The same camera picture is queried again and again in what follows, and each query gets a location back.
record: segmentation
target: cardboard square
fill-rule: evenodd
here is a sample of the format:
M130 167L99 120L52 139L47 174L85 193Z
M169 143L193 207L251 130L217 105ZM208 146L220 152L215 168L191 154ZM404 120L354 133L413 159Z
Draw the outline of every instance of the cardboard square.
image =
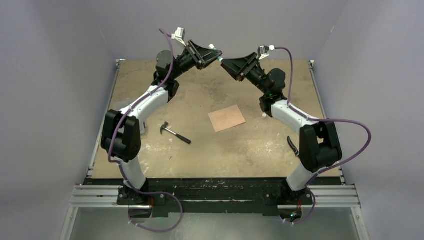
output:
M235 127L246 122L238 105L208 113L215 132Z

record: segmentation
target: black handle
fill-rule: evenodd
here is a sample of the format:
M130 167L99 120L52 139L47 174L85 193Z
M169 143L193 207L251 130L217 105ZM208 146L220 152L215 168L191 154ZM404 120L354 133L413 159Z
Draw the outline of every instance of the black handle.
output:
M181 140L183 140L186 144L191 144L192 143L192 141L190 141L190 140L188 140L187 138L185 138L185 137L183 137L183 136L181 136L180 134L176 134L175 135L177 138L179 138L179 139L181 139Z
M294 151L294 154L296 157L299 157L299 150L298 148L293 144L292 140L290 139L290 136L287 136L287 142L290 148Z

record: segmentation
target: floor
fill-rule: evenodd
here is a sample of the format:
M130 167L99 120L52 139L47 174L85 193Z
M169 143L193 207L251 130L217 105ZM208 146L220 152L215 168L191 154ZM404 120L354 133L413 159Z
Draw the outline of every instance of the floor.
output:
M155 61L123 61L110 108L119 110L141 96L153 81ZM288 60L264 60L266 72L280 68L290 79ZM306 60L294 61L292 103L308 114L323 113ZM262 93L248 80L233 80L215 62L200 71L191 69L177 81L179 90L172 101L159 108L146 121L138 155L148 178L286 177L300 164L287 144L290 136L298 146L299 136L284 123L262 118ZM238 105L246 123L215 132L208 113ZM160 127L169 123L172 131L192 141L190 145ZM324 176L340 176L333 169ZM121 178L116 164L108 163L107 153L97 152L93 178Z

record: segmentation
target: hammer head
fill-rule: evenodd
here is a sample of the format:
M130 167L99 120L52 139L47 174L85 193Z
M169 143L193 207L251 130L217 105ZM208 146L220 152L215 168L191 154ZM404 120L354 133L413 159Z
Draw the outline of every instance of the hammer head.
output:
M168 126L167 121L162 126L160 126L160 135L162 135L162 130L164 130L167 126Z

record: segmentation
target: hammer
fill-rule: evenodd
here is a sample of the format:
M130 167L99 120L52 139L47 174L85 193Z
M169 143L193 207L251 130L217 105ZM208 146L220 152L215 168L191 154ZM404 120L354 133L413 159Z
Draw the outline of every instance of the hammer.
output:
M188 140L187 138L185 138L185 137L183 137L183 136L181 136L180 134L178 134L178 133L175 133L175 132L173 132L173 131L171 131L171 130L169 130L168 128L167 128L167 126L168 126L168 122L166 121L161 127L160 127L160 135L162 135L162 130L166 130L166 131L168 131L168 132L170 132L171 134L173 134L173 135L175 135L177 138L179 138L179 139L181 139L181 140L183 140L186 144L191 144L192 143L192 141L190 141L190 140Z

